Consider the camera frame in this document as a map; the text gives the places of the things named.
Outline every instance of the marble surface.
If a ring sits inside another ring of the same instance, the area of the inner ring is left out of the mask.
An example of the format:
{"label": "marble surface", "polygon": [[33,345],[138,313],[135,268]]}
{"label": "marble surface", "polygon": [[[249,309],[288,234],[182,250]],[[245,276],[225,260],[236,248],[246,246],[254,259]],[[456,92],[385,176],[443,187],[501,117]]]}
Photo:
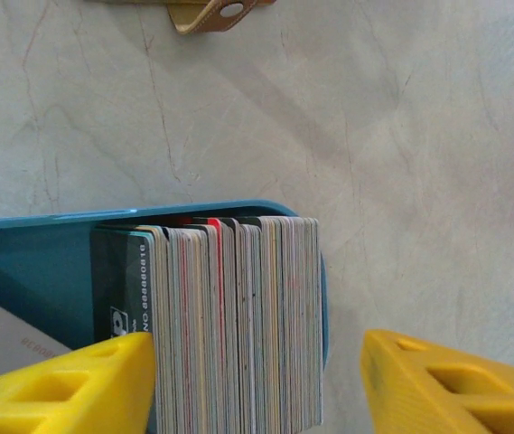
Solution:
{"label": "marble surface", "polygon": [[364,330],[514,364],[514,0],[0,0],[0,217],[266,198],[322,223],[326,421],[371,432]]}

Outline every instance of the logo on card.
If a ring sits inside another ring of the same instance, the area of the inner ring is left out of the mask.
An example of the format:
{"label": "logo on card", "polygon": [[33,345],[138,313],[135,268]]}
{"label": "logo on card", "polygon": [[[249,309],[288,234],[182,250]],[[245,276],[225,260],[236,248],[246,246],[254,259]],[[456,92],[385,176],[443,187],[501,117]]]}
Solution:
{"label": "logo on card", "polygon": [[124,336],[129,333],[128,330],[128,314],[110,307],[110,321],[112,323],[112,335]]}

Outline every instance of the white marble countertop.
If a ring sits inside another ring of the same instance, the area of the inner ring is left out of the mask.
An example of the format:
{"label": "white marble countertop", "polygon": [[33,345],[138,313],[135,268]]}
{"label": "white marble countertop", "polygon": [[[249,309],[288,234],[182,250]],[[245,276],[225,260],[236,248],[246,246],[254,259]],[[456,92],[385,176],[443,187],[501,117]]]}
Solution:
{"label": "white marble countertop", "polygon": [[239,198],[322,223],[326,422],[383,327],[514,364],[514,1],[0,1],[0,217]]}

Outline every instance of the teal plastic tray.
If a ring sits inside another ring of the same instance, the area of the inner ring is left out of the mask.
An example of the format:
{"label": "teal plastic tray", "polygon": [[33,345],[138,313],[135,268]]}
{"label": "teal plastic tray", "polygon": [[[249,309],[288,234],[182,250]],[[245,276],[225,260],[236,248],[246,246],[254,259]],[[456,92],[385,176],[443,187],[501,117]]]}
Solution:
{"label": "teal plastic tray", "polygon": [[[169,216],[296,215],[279,203],[238,201],[0,219],[0,307],[76,349],[94,342],[89,232],[104,221]],[[323,360],[329,350],[322,265]]]}

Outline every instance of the stack of cards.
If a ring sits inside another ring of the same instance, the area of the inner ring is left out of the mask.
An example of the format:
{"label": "stack of cards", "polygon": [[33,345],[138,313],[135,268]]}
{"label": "stack of cards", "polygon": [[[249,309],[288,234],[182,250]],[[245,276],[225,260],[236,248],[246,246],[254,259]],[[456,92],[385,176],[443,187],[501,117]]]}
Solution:
{"label": "stack of cards", "polygon": [[152,430],[293,434],[321,424],[318,222],[187,223],[91,233],[96,339],[154,336]]}

